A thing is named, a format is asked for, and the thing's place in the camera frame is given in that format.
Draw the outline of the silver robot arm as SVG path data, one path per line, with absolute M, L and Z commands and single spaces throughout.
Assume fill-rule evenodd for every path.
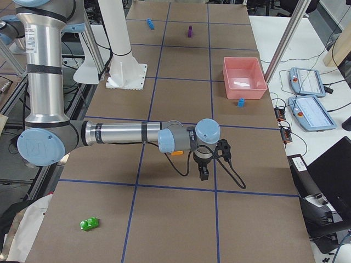
M 73 121 L 64 111 L 61 35 L 86 29 L 83 1 L 16 1 L 24 26 L 30 114 L 17 140 L 23 159 L 36 166 L 60 161 L 71 151 L 93 144 L 152 144 L 165 154 L 188 151 L 207 180 L 208 163 L 216 157 L 220 127 L 203 119 L 193 127 L 178 121 L 93 123 Z

